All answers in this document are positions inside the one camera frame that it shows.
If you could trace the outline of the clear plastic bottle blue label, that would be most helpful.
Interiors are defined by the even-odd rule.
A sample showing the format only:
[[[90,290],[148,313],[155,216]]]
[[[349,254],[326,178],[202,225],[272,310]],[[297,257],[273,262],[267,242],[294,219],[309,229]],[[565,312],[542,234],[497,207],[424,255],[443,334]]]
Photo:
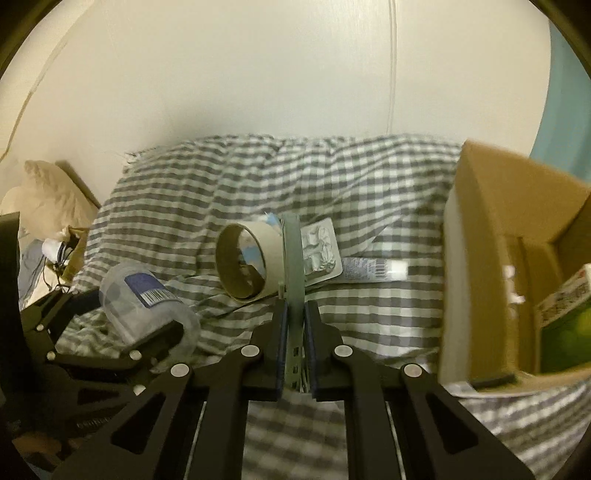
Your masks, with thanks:
[[[123,343],[131,346],[174,321],[183,327],[171,348],[175,363],[190,363],[200,338],[200,323],[190,307],[137,262],[111,267],[99,287],[102,310]]]

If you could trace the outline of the beige tape roll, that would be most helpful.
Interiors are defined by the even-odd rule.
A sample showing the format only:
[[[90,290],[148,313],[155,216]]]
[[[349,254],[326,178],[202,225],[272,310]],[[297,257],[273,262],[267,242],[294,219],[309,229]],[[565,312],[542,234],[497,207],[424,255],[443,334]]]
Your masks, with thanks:
[[[230,223],[217,237],[214,262],[232,299],[249,303],[274,295],[284,282],[280,229],[264,221]]]

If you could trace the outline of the grey-green strip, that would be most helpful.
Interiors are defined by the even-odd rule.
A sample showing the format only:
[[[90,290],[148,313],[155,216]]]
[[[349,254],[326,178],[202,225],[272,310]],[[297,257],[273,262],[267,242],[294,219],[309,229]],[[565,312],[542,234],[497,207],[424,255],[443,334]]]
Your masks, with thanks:
[[[287,357],[284,384],[303,393],[304,379],[304,255],[301,221],[295,213],[281,216],[283,227],[284,299],[287,301]]]

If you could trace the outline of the beige pillow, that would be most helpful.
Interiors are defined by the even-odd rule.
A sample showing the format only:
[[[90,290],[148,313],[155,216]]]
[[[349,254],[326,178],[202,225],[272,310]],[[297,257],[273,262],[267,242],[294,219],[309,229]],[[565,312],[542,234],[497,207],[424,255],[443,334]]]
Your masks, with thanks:
[[[18,213],[26,234],[38,240],[66,240],[68,228],[87,229],[98,208],[59,166],[27,160],[24,178],[1,202],[1,214]]]

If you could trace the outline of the green white medicine box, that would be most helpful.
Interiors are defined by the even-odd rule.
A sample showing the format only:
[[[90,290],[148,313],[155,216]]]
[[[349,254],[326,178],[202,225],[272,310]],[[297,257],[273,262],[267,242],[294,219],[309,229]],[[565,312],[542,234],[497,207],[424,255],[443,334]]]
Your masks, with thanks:
[[[590,264],[536,307],[540,372],[563,372],[590,362]]]

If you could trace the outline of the grey white tube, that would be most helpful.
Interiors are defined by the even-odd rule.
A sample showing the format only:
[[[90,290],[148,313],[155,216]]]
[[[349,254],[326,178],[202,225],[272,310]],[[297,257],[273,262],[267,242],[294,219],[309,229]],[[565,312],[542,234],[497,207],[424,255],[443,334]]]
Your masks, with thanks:
[[[388,283],[408,279],[409,263],[405,260],[346,257],[342,273],[329,279],[335,284]]]

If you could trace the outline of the silver blister pack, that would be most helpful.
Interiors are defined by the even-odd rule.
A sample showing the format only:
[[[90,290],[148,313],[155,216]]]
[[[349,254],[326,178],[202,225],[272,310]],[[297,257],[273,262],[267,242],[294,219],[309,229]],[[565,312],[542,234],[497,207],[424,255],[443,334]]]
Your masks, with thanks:
[[[331,218],[302,227],[301,246],[305,286],[329,281],[342,274],[342,257]]]

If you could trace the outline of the brown cardboard box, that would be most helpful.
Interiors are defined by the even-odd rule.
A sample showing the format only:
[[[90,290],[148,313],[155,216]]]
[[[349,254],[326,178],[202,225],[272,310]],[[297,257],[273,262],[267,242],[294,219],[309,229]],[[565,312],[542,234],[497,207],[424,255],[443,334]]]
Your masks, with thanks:
[[[536,311],[590,261],[589,183],[467,141],[443,231],[440,382],[519,396],[589,379],[589,363],[543,372]]]

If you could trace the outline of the teal curtain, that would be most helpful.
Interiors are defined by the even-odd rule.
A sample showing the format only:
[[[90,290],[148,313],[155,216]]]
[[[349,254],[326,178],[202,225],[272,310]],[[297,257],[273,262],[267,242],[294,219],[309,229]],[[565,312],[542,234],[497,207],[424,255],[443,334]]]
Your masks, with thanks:
[[[579,179],[590,179],[590,78],[555,25],[545,107],[531,156]]]

